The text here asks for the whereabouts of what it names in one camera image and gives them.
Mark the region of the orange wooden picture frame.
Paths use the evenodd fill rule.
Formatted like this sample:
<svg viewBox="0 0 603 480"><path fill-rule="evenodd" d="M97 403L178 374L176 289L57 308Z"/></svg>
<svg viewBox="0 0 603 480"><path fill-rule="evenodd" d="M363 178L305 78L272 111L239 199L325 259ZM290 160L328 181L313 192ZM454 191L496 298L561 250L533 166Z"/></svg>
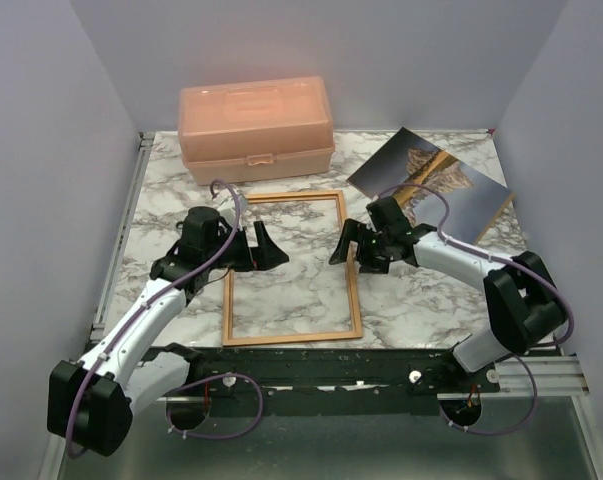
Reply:
<svg viewBox="0 0 603 480"><path fill-rule="evenodd" d="M333 201L336 206L337 220L344 225L347 210L342 190L297 191L280 193L250 193L246 196L248 204L267 204L284 202ZM322 341L355 340L363 337L363 326L357 288L353 255L347 253L345 279L350 310L350 329L339 332L317 332L290 335L258 336L235 338L233 336L233 293L234 271L230 270L224 278L222 345L224 347L247 347L275 344L311 343Z"/></svg>

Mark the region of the landscape photo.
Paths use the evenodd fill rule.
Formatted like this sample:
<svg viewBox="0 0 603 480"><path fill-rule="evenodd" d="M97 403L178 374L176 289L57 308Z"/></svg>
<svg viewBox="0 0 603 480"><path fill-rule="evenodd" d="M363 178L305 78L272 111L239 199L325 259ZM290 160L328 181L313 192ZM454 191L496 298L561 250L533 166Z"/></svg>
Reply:
<svg viewBox="0 0 603 480"><path fill-rule="evenodd" d="M472 244L514 198L506 186L405 128L348 182L370 199L393 196L411 224L444 220L446 234Z"/></svg>

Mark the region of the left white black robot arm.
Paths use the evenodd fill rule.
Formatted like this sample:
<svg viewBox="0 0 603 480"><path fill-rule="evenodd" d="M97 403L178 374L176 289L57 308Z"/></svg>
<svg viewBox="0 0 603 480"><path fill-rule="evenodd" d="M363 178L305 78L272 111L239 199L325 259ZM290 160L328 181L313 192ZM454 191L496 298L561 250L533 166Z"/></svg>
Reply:
<svg viewBox="0 0 603 480"><path fill-rule="evenodd" d="M181 236L151 267L133 307L110 333L75 362L63 360L48 383L47 429L102 456L114 453L127 436L142 400L161 396L156 385L134 393L129 382L159 333L209 281L211 271L269 271L288 262L263 222L254 224L257 243L211 207L193 207Z"/></svg>

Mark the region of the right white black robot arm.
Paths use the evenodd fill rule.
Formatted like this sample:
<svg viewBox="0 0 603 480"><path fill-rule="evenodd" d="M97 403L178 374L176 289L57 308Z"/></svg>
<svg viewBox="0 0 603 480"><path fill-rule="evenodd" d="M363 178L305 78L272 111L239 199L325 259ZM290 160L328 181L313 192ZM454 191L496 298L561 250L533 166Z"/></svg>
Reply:
<svg viewBox="0 0 603 480"><path fill-rule="evenodd" d="M445 235L439 226L413 226L397 201L385 197L367 205L371 226L344 222L331 265L354 258L361 273L386 274L402 261L444 273L484 294L489 325L456 344L441 367L441 379L461 392L478 371L513 354L523 354L574 318L542 259L531 251L500 256Z"/></svg>

